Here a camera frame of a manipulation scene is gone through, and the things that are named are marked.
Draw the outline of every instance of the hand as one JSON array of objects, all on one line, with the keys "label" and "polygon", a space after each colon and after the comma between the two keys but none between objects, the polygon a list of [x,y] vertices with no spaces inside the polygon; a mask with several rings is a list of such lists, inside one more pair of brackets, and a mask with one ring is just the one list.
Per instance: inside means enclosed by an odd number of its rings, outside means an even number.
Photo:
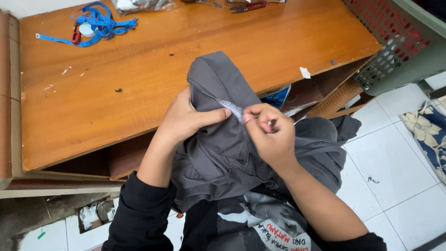
[{"label": "hand", "polygon": [[277,173],[297,162],[294,155],[293,120],[268,104],[248,106],[243,122],[259,156]]},{"label": "hand", "polygon": [[158,127],[158,137],[177,145],[194,135],[198,129],[221,122],[231,115],[231,110],[227,108],[197,112],[190,99],[190,86],[174,97]]}]

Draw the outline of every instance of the person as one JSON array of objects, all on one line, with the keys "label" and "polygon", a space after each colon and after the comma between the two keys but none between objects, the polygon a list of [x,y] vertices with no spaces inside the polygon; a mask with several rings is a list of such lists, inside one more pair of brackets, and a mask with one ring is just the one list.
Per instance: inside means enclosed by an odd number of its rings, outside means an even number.
[{"label": "person", "polygon": [[[226,108],[197,112],[190,99],[189,87],[175,96],[139,171],[122,186],[103,251],[173,250],[163,233],[176,194],[170,181],[175,149],[200,128],[231,115]],[[296,160],[297,131],[311,134],[318,128],[325,135],[330,126],[334,128],[329,120],[316,120],[328,127],[312,126],[313,120],[305,119],[302,124],[308,130],[298,127],[300,122],[295,128],[291,118],[268,104],[247,107],[243,113],[246,130],[259,156],[282,178],[286,191],[260,185],[239,197],[200,201],[186,212],[180,250],[386,250],[383,239],[369,233],[359,217]]]}]

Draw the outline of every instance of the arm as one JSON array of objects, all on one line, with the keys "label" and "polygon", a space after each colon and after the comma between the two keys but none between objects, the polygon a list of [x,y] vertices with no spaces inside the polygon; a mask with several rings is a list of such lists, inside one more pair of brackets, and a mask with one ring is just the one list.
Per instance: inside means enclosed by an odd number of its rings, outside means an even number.
[{"label": "arm", "polygon": [[201,127],[221,122],[230,115],[229,109],[197,112],[190,103],[189,87],[175,96],[138,173],[132,173],[121,188],[119,207],[103,251],[173,250],[163,233],[176,195],[170,182],[175,149]]},{"label": "arm", "polygon": [[295,131],[289,117],[270,105],[259,104],[246,108],[243,119],[260,157],[282,177],[297,206],[323,240],[339,242],[368,233],[359,217],[297,162]]}]

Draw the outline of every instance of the blue measuring tape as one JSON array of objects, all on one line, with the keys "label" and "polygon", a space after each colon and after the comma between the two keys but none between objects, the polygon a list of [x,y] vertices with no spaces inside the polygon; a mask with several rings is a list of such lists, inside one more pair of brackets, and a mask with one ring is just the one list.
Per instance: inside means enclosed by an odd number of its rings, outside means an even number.
[{"label": "blue measuring tape", "polygon": [[[103,7],[106,12],[107,16],[102,15],[99,10],[95,8],[91,8],[92,6],[99,5]],[[137,18],[133,20],[123,21],[123,22],[115,22],[112,19],[112,14],[110,13],[110,10],[102,3],[94,2],[91,3],[84,8],[80,9],[82,10],[82,16],[78,17],[76,19],[77,24],[83,24],[85,22],[88,22],[91,25],[91,29],[96,34],[94,37],[92,37],[90,40],[85,42],[80,42],[77,44],[79,47],[87,47],[94,45],[95,43],[99,42],[102,38],[105,38],[107,40],[110,40],[115,37],[115,35],[120,35],[128,32],[131,29],[135,29],[134,27],[138,24],[136,22]],[[90,12],[90,17],[84,16],[85,12]],[[36,38],[49,40],[49,41],[55,41],[55,42],[62,42],[69,45],[75,45],[71,40],[64,39],[64,38],[53,38],[50,36],[42,35],[36,33]]]}]

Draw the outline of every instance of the plastic bag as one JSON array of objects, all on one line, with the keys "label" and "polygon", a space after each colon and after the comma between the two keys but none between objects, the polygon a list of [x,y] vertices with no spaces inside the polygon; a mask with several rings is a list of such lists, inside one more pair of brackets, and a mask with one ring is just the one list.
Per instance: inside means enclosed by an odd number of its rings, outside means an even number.
[{"label": "plastic bag", "polygon": [[152,10],[171,10],[176,8],[173,0],[111,0],[116,11],[122,17],[129,13]]}]

